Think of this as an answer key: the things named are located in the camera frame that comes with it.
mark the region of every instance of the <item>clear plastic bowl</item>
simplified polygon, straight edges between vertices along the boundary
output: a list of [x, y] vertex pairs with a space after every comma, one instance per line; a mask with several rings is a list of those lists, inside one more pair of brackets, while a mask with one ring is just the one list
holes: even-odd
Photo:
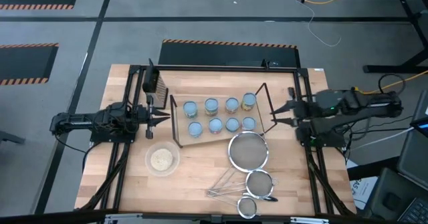
[[[152, 154], [159, 149], [165, 148], [167, 150], [169, 150], [171, 152], [171, 154], [173, 155], [173, 163], [171, 164], [171, 166], [165, 170], [165, 171], [158, 171], [155, 168], [153, 168], [152, 163], [150, 161]], [[176, 144], [173, 144], [172, 142], [158, 142], [152, 146], [150, 146], [150, 148], [148, 148], [147, 153], [146, 153], [146, 166], [148, 171], [157, 177], [166, 177], [168, 175], [171, 175], [175, 169], [177, 169], [179, 163], [180, 163], [180, 149]]]

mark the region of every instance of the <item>gray floor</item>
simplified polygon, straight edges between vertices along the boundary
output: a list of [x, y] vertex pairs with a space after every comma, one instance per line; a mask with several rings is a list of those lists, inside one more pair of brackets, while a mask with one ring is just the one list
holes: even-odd
[[[77, 0], [74, 10], [0, 11], [0, 16], [97, 16], [103, 0]], [[409, 0], [414, 11], [419, 0]], [[404, 16], [399, 0], [341, 0], [313, 6], [317, 16]], [[165, 16], [311, 16], [294, 0], [111, 0], [108, 17]], [[427, 25], [424, 19], [421, 25]], [[0, 145], [0, 215], [31, 213], [39, 195], [54, 138], [48, 132], [51, 117], [67, 109], [94, 23], [0, 23], [0, 44], [59, 42], [51, 78], [47, 84], [2, 86], [0, 88], [0, 130], [24, 136], [23, 145]], [[422, 50], [413, 27], [403, 23], [313, 23], [312, 29], [324, 41], [342, 41], [327, 47], [310, 34], [306, 23], [262, 22], [134, 22], [104, 23], [78, 112], [97, 111], [111, 64], [147, 64], [157, 61], [163, 39], [210, 39], [297, 45], [303, 67], [324, 68], [330, 88], [358, 86], [377, 88], [380, 74], [364, 74], [365, 64], [398, 65]], [[412, 115], [427, 78], [407, 84], [402, 94], [402, 117]], [[373, 120], [378, 124], [386, 120]], [[404, 127], [400, 122], [389, 127]], [[382, 138], [388, 133], [370, 133], [353, 147]], [[352, 153], [359, 164], [399, 154], [404, 136]], [[87, 149], [89, 132], [73, 132], [68, 144]], [[66, 149], [46, 211], [69, 211], [74, 206], [81, 177], [82, 154]]]

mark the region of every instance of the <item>black and orange striped tape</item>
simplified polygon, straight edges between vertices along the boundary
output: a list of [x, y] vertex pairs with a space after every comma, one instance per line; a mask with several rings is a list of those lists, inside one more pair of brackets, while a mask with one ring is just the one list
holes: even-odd
[[288, 47], [297, 49], [296, 45], [273, 44], [273, 43], [241, 43], [228, 41], [203, 41], [203, 40], [183, 40], [183, 39], [164, 39], [164, 43], [198, 43], [198, 44], [215, 44], [215, 45], [238, 45], [253, 47]]
[[9, 44], [9, 45], [0, 45], [0, 48], [8, 47], [59, 47], [58, 43], [35, 43], [35, 44]]
[[48, 80], [49, 78], [23, 78], [23, 79], [0, 80], [0, 86], [17, 85], [17, 84], [44, 84]]
[[68, 4], [0, 4], [0, 10], [70, 10], [73, 7]]

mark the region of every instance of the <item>light blue lid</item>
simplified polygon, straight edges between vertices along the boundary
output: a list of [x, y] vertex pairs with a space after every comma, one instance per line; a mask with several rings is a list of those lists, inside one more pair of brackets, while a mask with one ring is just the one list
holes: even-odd
[[226, 107], [227, 107], [227, 108], [230, 108], [230, 109], [236, 109], [236, 108], [238, 108], [238, 106], [239, 106], [239, 102], [238, 102], [238, 100], [237, 100], [237, 99], [235, 99], [235, 98], [229, 98], [229, 99], [226, 101]]
[[226, 128], [228, 130], [237, 130], [239, 128], [239, 121], [236, 118], [230, 118], [226, 122]]
[[248, 105], [255, 104], [255, 95], [252, 93], [246, 93], [243, 95], [243, 101]]
[[209, 129], [212, 131], [219, 131], [223, 127], [223, 123], [219, 118], [214, 118], [209, 121]]
[[183, 107], [185, 109], [185, 112], [187, 114], [195, 113], [196, 112], [196, 103], [193, 101], [187, 101], [185, 102], [185, 105]]
[[192, 122], [189, 125], [189, 133], [191, 135], [200, 134], [202, 132], [202, 125], [198, 122]]
[[216, 110], [219, 107], [219, 103], [216, 99], [209, 98], [207, 101], [205, 101], [205, 107], [208, 110]]
[[255, 120], [251, 117], [245, 117], [242, 120], [242, 124], [246, 129], [252, 130], [255, 128]]

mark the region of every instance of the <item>wooden table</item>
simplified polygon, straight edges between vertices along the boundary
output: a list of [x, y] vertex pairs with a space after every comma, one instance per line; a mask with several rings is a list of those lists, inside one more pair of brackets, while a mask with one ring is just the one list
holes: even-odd
[[[113, 102], [122, 101], [128, 69], [129, 65], [112, 65], [101, 108]], [[308, 69], [308, 71], [313, 93], [327, 88], [324, 70]], [[285, 73], [162, 71], [161, 75], [173, 96], [188, 94], [206, 95], [206, 97], [241, 96], [240, 94], [248, 91], [255, 92], [265, 82], [270, 91], [274, 109], [282, 106], [288, 99], [287, 87], [294, 87], [293, 75]], [[140, 95], [140, 99], [145, 99], [144, 92]], [[171, 111], [169, 106], [167, 104], [165, 112]], [[267, 119], [263, 122], [267, 123], [271, 118], [268, 116], [270, 110], [266, 108], [264, 111], [267, 113], [264, 118]], [[290, 113], [280, 114], [278, 118], [286, 116], [290, 116]], [[145, 167], [145, 154], [154, 143], [173, 142], [171, 121], [164, 121], [154, 128], [152, 140], [144, 137], [144, 131], [145, 126], [142, 126], [130, 147], [119, 211], [237, 214], [235, 207], [206, 195], [207, 189], [230, 166], [227, 158], [228, 140], [185, 146], [180, 150], [181, 161], [177, 170], [167, 177], [155, 177]], [[306, 157], [304, 148], [296, 140], [294, 129], [285, 124], [278, 124], [266, 134], [265, 138], [270, 149], [270, 157], [264, 169], [273, 178], [279, 180], [272, 194], [279, 199], [279, 202], [257, 201], [260, 213], [313, 215]], [[76, 207], [86, 204], [104, 181], [111, 150], [111, 143], [102, 143], [89, 153]], [[343, 156], [333, 148], [324, 148], [323, 151], [328, 180], [332, 188], [350, 210], [356, 211]], [[116, 183], [113, 183], [108, 207], [112, 206], [115, 188]], [[321, 208], [325, 212], [324, 193], [319, 183], [318, 192], [322, 203]]]

